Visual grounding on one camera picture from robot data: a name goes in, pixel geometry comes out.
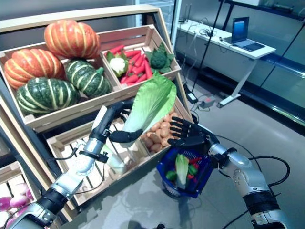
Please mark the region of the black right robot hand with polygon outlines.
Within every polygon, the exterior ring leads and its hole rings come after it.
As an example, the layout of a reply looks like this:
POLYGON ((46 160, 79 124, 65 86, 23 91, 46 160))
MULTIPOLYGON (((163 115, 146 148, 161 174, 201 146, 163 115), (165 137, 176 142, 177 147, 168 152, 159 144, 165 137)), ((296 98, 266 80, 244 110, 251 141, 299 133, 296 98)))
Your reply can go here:
POLYGON ((213 145, 220 143, 212 132, 176 116, 172 117, 170 130, 172 136, 177 137, 167 140, 171 146, 194 149, 204 155, 208 154, 213 145))

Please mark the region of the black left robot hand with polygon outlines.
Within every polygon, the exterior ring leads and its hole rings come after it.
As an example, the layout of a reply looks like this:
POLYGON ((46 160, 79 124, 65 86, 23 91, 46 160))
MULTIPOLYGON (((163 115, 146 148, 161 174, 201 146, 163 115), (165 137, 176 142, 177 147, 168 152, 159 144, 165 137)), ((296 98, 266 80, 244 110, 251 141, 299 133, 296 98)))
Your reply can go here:
POLYGON ((143 130, 141 129, 134 132, 121 130, 111 133, 109 131, 109 127, 113 120, 122 117, 123 114, 128 115, 129 112, 127 110, 131 109, 132 105, 133 99, 119 101, 109 107, 102 106, 93 122, 89 140, 84 149, 89 152, 102 149, 107 139, 116 143, 132 143, 137 140, 143 133, 143 130))

